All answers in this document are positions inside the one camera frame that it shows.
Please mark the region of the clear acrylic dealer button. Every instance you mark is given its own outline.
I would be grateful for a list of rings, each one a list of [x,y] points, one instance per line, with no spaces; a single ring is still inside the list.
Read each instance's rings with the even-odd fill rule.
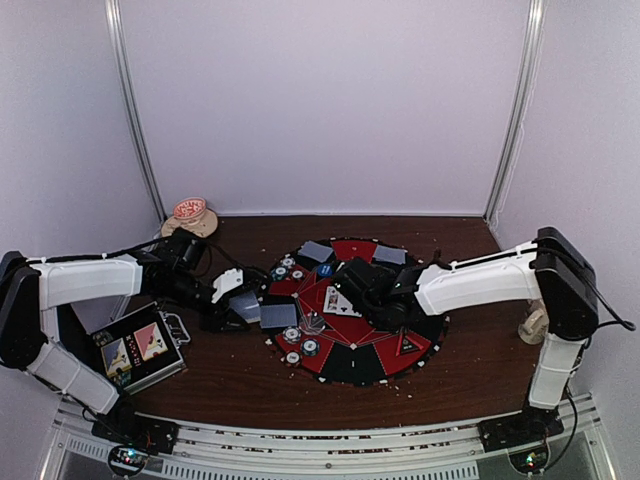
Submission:
[[[320,335],[326,329],[325,318],[319,313],[311,311],[302,317],[299,329],[308,336]]]

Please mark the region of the dealt card sector three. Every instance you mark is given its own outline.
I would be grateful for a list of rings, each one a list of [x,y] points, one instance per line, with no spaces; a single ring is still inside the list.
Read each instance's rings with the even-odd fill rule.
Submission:
[[[262,329],[288,328],[297,325],[297,308],[294,304],[263,305],[260,308]]]

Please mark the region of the dealt card sector seven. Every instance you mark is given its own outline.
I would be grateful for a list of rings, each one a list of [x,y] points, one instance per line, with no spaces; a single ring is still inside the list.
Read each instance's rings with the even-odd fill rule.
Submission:
[[[406,262],[406,251],[401,248],[378,244],[374,251],[373,259],[379,262],[403,265]]]

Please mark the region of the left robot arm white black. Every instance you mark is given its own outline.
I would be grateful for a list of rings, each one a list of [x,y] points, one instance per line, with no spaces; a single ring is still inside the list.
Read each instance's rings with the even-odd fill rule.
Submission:
[[[77,402],[94,432],[123,444],[158,446],[158,430],[135,414],[130,396],[180,371],[190,337],[163,303],[190,310],[207,332],[246,331],[233,299],[267,281],[265,271],[233,261],[203,283],[195,269],[210,245],[178,229],[120,251],[1,260],[1,363]],[[90,332],[76,308],[110,297],[150,304]]]

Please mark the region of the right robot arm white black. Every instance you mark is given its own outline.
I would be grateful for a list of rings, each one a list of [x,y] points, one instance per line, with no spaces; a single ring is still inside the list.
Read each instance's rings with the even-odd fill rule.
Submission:
[[[594,267],[554,227],[497,253],[446,262],[435,252],[397,272],[355,257],[331,282],[374,327],[391,332],[488,305],[514,304],[524,313],[542,307],[548,324],[522,407],[478,424],[485,452],[541,444],[563,432],[565,389],[589,339],[605,325],[599,310],[611,307]]]

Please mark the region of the black triangle all-in marker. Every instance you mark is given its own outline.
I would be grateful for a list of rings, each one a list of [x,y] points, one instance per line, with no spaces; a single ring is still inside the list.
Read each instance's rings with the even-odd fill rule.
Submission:
[[[422,349],[423,349],[423,346],[421,344],[415,343],[406,335],[403,335],[398,340],[396,355],[397,356],[406,355],[416,351],[421,351]]]

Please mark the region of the king of diamonds card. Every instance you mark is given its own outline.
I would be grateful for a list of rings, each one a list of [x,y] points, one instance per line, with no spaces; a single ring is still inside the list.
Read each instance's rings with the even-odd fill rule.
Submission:
[[[328,286],[325,291],[323,311],[332,314],[341,311],[340,293],[333,286]]]

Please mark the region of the blue playing card deck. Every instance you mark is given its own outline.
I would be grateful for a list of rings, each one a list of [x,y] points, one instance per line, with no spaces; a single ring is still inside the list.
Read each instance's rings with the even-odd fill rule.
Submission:
[[[257,323],[261,320],[261,307],[252,291],[232,297],[229,306],[247,323]]]

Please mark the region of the green fifty chips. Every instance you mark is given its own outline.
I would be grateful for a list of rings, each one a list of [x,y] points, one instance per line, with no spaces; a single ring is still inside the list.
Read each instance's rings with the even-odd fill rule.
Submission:
[[[278,266],[271,271],[271,277],[274,281],[282,281],[289,274],[289,269],[285,266]]]
[[[318,340],[314,338],[307,338],[302,341],[300,345],[300,351],[303,355],[313,357],[316,356],[320,351],[320,343]]]

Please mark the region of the blue small blind button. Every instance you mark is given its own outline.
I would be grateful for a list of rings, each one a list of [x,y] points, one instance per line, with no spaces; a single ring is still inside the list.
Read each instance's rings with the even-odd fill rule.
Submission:
[[[317,267],[316,273],[320,277],[331,277],[334,274],[334,270],[331,264],[325,263]]]

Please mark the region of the brown hundred chip sector two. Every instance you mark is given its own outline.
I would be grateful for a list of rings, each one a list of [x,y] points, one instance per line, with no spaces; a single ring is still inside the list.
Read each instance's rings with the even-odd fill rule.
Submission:
[[[296,351],[288,352],[284,357],[285,363],[292,368],[296,368],[300,365],[301,356]]]

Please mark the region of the dealt card sector five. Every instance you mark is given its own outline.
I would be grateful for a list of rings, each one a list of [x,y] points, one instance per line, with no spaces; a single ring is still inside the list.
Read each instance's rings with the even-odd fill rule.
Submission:
[[[310,258],[319,263],[326,262],[333,253],[334,251],[331,247],[315,241],[306,241],[298,250],[300,256]]]

